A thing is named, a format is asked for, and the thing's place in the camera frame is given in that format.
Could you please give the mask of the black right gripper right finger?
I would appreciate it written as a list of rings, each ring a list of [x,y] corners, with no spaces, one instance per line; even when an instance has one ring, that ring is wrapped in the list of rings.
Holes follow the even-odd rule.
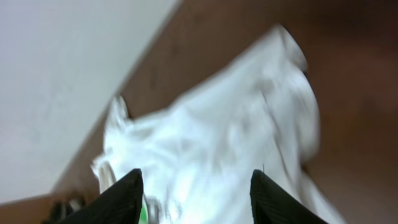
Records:
[[[261,170],[252,173],[250,197],[254,224],[326,224]]]

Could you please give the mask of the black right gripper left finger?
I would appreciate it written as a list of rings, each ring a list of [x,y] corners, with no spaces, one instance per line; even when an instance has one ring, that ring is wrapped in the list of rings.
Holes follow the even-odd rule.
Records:
[[[142,172],[134,169],[59,224],[138,224],[143,193]]]

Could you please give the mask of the white robot print t-shirt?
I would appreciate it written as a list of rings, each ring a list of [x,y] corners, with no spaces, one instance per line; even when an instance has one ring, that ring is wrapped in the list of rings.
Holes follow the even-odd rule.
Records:
[[[131,119],[115,98],[91,166],[100,191],[140,169],[161,223],[252,223],[251,176],[262,170],[324,221],[343,223],[302,170],[320,130],[306,66],[294,38],[276,26],[164,110]]]

